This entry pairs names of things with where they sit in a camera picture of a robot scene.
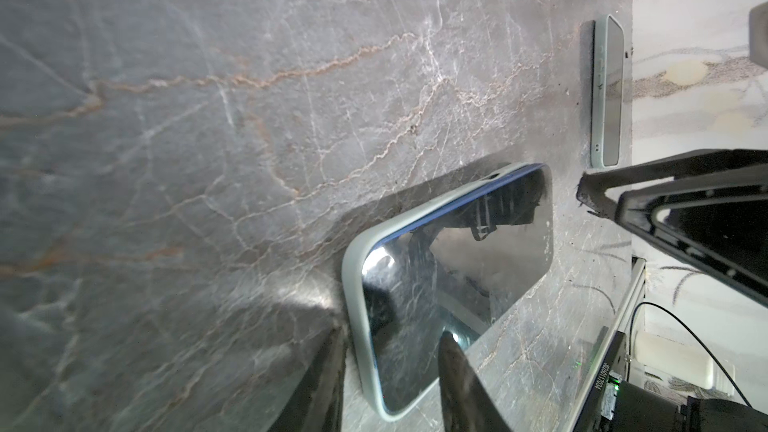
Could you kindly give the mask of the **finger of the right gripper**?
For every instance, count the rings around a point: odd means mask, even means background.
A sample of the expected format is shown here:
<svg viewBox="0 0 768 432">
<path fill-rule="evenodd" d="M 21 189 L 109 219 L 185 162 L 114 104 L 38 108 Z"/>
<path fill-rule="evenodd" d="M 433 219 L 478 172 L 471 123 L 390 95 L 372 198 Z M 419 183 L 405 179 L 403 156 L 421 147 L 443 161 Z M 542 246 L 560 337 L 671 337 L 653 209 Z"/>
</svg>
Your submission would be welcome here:
<svg viewBox="0 0 768 432">
<path fill-rule="evenodd" d="M 592 214 L 766 305 L 766 151 L 702 149 L 586 173 L 576 197 Z"/>
</svg>

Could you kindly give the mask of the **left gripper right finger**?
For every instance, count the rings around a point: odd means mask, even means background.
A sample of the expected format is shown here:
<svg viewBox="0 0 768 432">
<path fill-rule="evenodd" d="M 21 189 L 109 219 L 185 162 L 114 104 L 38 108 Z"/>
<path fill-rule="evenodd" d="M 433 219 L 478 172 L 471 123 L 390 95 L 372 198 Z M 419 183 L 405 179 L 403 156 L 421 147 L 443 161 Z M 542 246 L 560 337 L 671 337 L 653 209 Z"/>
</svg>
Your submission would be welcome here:
<svg viewBox="0 0 768 432">
<path fill-rule="evenodd" d="M 448 331 L 439 341 L 438 372 L 445 431 L 510 431 L 453 334 Z"/>
</svg>

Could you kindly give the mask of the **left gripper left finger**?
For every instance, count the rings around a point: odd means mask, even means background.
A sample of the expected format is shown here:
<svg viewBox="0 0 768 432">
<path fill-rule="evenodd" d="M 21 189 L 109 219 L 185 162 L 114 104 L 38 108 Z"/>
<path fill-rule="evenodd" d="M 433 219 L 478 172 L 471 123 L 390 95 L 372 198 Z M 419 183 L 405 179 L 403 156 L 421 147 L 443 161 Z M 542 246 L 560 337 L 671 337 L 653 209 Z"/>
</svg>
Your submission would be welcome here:
<svg viewBox="0 0 768 432">
<path fill-rule="evenodd" d="M 341 430 L 347 349 L 345 331 L 332 329 L 269 432 Z"/>
</svg>

